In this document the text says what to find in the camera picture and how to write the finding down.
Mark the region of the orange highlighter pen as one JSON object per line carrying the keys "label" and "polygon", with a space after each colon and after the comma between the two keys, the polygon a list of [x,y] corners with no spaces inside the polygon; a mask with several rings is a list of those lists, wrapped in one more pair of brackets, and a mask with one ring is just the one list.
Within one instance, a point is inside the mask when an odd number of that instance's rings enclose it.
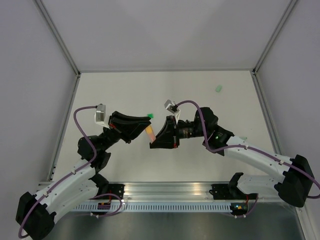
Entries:
{"label": "orange highlighter pen", "polygon": [[156,140],[156,136],[153,132],[149,132],[148,134],[149,142],[152,144]]}

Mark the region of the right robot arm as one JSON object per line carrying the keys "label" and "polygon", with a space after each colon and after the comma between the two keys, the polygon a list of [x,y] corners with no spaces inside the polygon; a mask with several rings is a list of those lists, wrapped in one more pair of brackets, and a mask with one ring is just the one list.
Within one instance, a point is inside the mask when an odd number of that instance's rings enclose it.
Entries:
{"label": "right robot arm", "polygon": [[235,199],[244,195],[277,195],[301,208],[310,197],[314,175],[308,160],[265,152],[218,125],[218,117],[209,107],[201,107],[193,121],[176,120],[169,115],[164,126],[149,144],[151,149],[176,149],[182,139],[207,138],[202,144],[213,153],[242,161],[264,175],[235,173],[228,183],[228,194]]}

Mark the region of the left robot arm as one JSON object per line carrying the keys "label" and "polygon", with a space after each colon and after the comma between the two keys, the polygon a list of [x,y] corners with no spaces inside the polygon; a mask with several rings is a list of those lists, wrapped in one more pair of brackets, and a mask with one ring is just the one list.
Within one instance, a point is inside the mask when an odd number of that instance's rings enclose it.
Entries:
{"label": "left robot arm", "polygon": [[120,140],[129,144],[151,125],[149,116],[128,116],[117,111],[105,117],[95,112],[95,122],[103,126],[99,135],[82,135],[77,143],[79,161],[66,175],[34,194],[24,193],[18,202],[15,220],[18,237],[42,240],[68,212],[87,200],[118,200],[122,197],[109,189],[109,181],[100,174],[106,167],[111,146]]}

